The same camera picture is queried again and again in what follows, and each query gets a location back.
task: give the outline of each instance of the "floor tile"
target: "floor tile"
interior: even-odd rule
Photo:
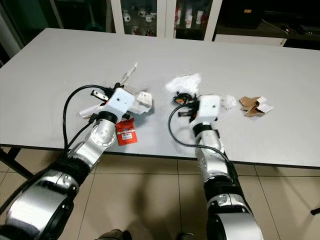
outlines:
[[[179,192],[182,231],[207,239],[207,201],[200,175],[179,175]]]
[[[5,152],[8,153],[10,150],[10,147],[1,147],[1,149]],[[6,173],[8,171],[9,167],[5,165],[2,161],[0,161],[0,173]]]
[[[239,181],[264,240],[279,240],[275,222],[272,218],[263,189],[256,176],[240,176]]]
[[[177,160],[145,156],[104,154],[96,174],[177,174]]]
[[[181,230],[178,176],[96,174],[79,240],[112,229],[127,229],[136,240],[174,240]]]
[[[59,237],[59,240],[78,239],[93,180],[94,175],[90,174],[81,185],[80,191],[74,199],[74,208],[72,214],[64,228],[62,235]]]
[[[235,164],[236,172],[239,176],[256,176],[255,166],[247,164]],[[197,175],[199,174],[199,164],[198,161],[192,160],[178,160],[178,173]]]
[[[59,151],[35,150],[23,148],[15,160],[32,173],[37,173],[58,159]]]
[[[23,184],[26,179],[14,172],[7,172],[2,183],[0,184],[0,205],[2,205],[8,197],[18,188],[21,184]],[[5,223],[6,214],[3,213],[0,216],[0,225]]]
[[[6,173],[9,167],[5,165],[2,161],[0,161],[0,173]]]
[[[6,172],[0,172],[0,185],[3,181],[3,179],[5,178]]]
[[[281,240],[318,240],[320,177],[259,177]]]
[[[249,164],[235,164],[234,165],[238,176],[257,176],[255,166]]]
[[[312,177],[320,176],[320,169],[306,169],[294,167],[255,166],[258,176],[283,176],[283,177]]]
[[[239,180],[248,204],[265,240],[279,240],[267,201],[258,177],[240,176]],[[179,175],[181,225],[184,232],[197,239],[206,239],[207,203],[198,175]]]

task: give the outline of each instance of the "red package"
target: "red package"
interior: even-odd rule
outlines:
[[[131,118],[115,125],[119,146],[138,142],[134,120],[134,118]]]

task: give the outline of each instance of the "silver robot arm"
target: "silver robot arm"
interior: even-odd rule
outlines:
[[[218,130],[214,128],[220,108],[220,97],[198,98],[196,117],[190,122],[197,145],[225,153]],[[263,240],[262,232],[246,202],[234,165],[207,148],[195,150],[207,200],[208,240]]]
[[[56,240],[72,213],[73,200],[100,156],[116,139],[116,123],[135,101],[134,96],[116,88],[98,114],[85,141],[62,155],[14,201],[0,240]]]

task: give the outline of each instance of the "glass cabinet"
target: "glass cabinet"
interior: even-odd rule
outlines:
[[[177,0],[173,37],[204,40],[213,0]]]
[[[0,0],[0,7],[24,46],[45,28],[115,33],[111,0]]]
[[[223,0],[0,0],[23,48],[45,28],[212,41]]]
[[[121,0],[121,13],[125,34],[157,36],[157,0]]]

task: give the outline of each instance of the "white bottle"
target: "white bottle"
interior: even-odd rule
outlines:
[[[186,17],[186,24],[185,24],[185,27],[187,29],[191,28],[191,24],[192,24],[192,15],[188,15]]]
[[[176,24],[179,25],[180,19],[181,19],[181,9],[178,9],[178,12],[176,15],[177,15]]]
[[[192,7],[188,7],[186,10],[185,10],[185,18],[184,18],[184,21],[187,22],[187,17],[189,15],[192,15]]]
[[[196,15],[196,21],[195,24],[201,24],[202,15],[204,14],[204,11],[199,10]]]

